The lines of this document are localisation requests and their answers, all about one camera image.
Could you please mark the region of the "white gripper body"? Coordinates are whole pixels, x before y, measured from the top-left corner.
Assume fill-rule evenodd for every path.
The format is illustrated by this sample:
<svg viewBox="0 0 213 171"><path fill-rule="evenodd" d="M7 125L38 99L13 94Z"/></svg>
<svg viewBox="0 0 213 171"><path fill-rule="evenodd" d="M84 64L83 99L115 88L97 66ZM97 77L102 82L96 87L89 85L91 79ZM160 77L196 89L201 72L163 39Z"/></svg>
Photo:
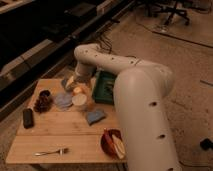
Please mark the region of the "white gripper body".
<svg viewBox="0 0 213 171"><path fill-rule="evenodd" d="M76 77L75 75L69 77L65 83L65 90L66 91L73 91L77 86L84 84L87 87L91 86L91 82L86 82L82 80L80 77Z"/></svg>

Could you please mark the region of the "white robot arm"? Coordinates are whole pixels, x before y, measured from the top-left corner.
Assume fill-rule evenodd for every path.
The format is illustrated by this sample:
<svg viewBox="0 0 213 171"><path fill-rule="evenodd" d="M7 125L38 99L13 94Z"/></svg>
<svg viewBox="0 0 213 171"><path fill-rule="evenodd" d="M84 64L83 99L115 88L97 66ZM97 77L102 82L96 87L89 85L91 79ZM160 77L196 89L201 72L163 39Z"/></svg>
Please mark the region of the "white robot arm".
<svg viewBox="0 0 213 171"><path fill-rule="evenodd" d="M107 54L97 43L75 47L74 80L87 82L93 69L116 76L113 98L129 171L182 171L163 99L174 85L170 68L138 58Z"/></svg>

